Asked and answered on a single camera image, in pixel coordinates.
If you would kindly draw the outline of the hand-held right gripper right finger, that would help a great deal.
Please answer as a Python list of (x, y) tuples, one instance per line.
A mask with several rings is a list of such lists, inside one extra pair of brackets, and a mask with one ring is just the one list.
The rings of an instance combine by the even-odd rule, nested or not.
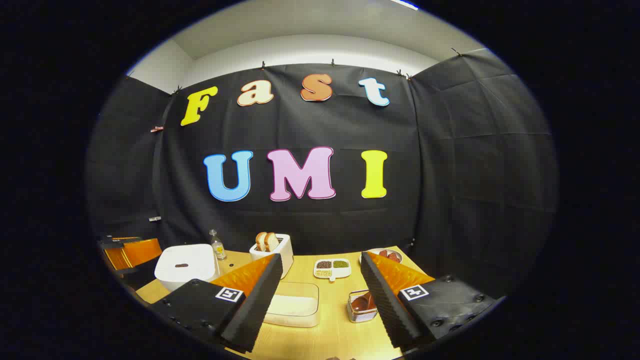
[(502, 303), (459, 276), (432, 278), (370, 251), (361, 274), (394, 347), (434, 347), (468, 331)]

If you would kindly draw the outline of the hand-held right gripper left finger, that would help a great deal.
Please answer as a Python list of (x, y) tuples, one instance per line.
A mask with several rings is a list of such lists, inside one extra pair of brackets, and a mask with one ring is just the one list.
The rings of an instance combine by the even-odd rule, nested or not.
[(281, 275), (282, 257), (272, 253), (210, 282), (188, 280), (149, 310), (205, 344), (251, 353)]

